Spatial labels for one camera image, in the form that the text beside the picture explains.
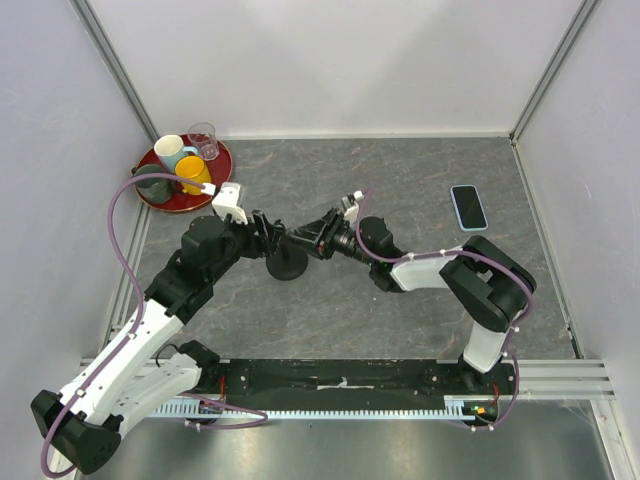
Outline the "black phone stand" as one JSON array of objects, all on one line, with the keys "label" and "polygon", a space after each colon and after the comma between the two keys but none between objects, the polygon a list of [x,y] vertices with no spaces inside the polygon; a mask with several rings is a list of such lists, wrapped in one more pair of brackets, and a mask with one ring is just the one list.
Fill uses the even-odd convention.
[{"label": "black phone stand", "polygon": [[308,267],[308,254],[283,236],[272,256],[266,258],[268,273],[280,281],[292,281],[303,275]]}]

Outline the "phone with light blue case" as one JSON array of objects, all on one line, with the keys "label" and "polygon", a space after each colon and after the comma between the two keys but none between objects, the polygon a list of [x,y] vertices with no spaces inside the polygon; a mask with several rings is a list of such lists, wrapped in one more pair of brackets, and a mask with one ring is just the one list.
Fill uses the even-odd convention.
[{"label": "phone with light blue case", "polygon": [[488,220],[475,186],[454,185],[450,188],[450,194],[462,231],[478,232],[488,228]]}]

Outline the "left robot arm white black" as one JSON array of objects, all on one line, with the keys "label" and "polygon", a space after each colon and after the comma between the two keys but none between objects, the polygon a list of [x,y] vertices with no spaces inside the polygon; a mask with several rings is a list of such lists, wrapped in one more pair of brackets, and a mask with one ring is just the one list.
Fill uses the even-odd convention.
[{"label": "left robot arm white black", "polygon": [[285,231],[259,211],[193,220],[181,247],[140,294],[131,320],[74,380],[58,392],[40,391],[30,408],[45,443],[41,466],[55,448],[72,468],[90,475],[114,455],[141,420],[174,397],[208,393],[219,382],[219,358],[192,341],[163,367],[139,374],[154,352],[213,296],[215,283],[240,258],[272,256]]}]

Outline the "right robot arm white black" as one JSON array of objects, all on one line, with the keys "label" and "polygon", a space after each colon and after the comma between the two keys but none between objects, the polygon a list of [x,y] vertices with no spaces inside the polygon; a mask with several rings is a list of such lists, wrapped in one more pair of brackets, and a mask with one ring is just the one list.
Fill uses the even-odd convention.
[{"label": "right robot arm white black", "polygon": [[483,392],[504,356],[513,324],[532,308],[534,277],[481,235],[450,250],[404,252],[380,217],[350,220],[331,209],[321,219],[287,231],[290,243],[318,259],[340,253],[369,267],[369,277],[385,292],[449,289],[473,319],[461,355],[458,381],[467,392]]}]

